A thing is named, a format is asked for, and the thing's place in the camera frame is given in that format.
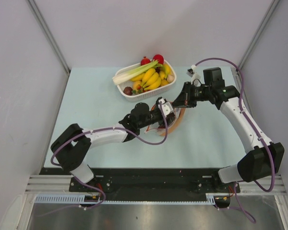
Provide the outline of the clear zip bag red zipper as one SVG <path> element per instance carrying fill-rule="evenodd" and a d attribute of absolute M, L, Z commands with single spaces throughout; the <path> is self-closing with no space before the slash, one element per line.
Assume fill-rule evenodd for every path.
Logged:
<path fill-rule="evenodd" d="M 171 115 L 174 115 L 172 118 L 167 117 L 167 123 L 168 123 L 168 134 L 172 133 L 177 127 L 180 125 L 180 123 L 183 120 L 184 114 L 185 114 L 185 108 L 175 108 L 174 113 Z M 152 125 L 149 125 L 145 132 L 147 133 L 156 133 L 159 136 L 164 137 L 166 134 L 166 129 L 164 125 L 164 121 L 162 120 L 162 123 L 154 123 Z"/>

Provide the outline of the green white celery stalk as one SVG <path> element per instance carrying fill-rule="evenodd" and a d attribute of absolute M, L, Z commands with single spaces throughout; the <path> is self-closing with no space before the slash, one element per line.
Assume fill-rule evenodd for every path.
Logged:
<path fill-rule="evenodd" d="M 123 73 L 120 73 L 120 74 L 118 74 L 112 78 L 113 83 L 115 85 L 120 85 L 126 81 L 129 81 L 131 78 L 136 77 L 136 76 L 146 72 L 147 70 L 149 70 L 150 68 L 153 68 L 157 64 L 158 64 L 158 61 L 155 60 L 155 61 L 150 62 L 148 64 L 133 68 L 131 70 L 124 71 Z"/>

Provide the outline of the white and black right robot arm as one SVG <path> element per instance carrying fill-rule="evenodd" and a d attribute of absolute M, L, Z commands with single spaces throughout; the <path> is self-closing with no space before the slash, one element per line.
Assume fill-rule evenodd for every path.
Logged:
<path fill-rule="evenodd" d="M 235 86 L 226 86 L 221 68 L 203 71 L 204 83 L 195 68 L 188 69 L 191 81 L 184 83 L 175 108 L 193 108 L 197 102 L 209 101 L 229 120 L 238 134 L 246 155 L 236 164 L 218 170 L 212 179 L 212 188 L 224 192 L 231 182 L 252 182 L 279 171 L 285 149 L 274 143 L 256 124 Z"/>

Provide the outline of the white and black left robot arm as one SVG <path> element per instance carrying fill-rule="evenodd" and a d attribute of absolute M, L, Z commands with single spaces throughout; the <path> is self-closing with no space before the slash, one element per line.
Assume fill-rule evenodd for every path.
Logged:
<path fill-rule="evenodd" d="M 146 103 L 138 103 L 116 125 L 99 129 L 83 129 L 77 123 L 71 124 L 52 143 L 53 153 L 50 162 L 61 167 L 80 181 L 79 185 L 85 191 L 96 187 L 95 175 L 84 159 L 90 149 L 111 143 L 123 143 L 138 139 L 148 144 L 140 137 L 142 128 L 158 124 L 169 134 L 169 128 L 175 121 L 176 111 L 171 102 L 157 100 L 153 109 Z"/>

